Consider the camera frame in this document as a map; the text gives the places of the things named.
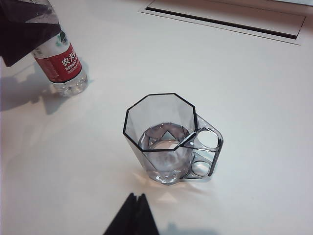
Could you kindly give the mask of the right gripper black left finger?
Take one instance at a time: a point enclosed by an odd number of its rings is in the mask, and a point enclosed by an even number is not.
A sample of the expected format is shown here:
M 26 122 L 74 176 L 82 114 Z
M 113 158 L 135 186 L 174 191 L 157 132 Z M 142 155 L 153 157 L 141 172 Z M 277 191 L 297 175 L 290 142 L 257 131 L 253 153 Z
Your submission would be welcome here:
M 130 193 L 104 235 L 138 235 L 138 197 Z

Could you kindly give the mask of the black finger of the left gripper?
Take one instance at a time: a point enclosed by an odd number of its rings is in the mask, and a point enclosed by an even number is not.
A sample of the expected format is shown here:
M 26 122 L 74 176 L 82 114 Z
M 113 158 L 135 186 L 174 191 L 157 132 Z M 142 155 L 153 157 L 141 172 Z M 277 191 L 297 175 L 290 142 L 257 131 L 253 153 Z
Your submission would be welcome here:
M 0 8 L 0 56 L 10 67 L 60 32 L 60 24 L 52 5 L 49 15 L 35 22 L 10 22 Z
M 1 0 L 4 16 L 14 23 L 35 22 L 49 15 L 49 6 L 32 0 Z

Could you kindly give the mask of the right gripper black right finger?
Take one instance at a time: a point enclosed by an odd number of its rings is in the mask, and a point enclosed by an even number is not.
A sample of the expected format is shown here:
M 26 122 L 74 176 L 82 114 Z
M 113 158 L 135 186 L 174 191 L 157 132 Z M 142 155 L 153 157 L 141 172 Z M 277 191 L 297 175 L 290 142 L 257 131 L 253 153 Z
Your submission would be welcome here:
M 158 235 L 158 229 L 145 194 L 139 196 L 139 234 Z

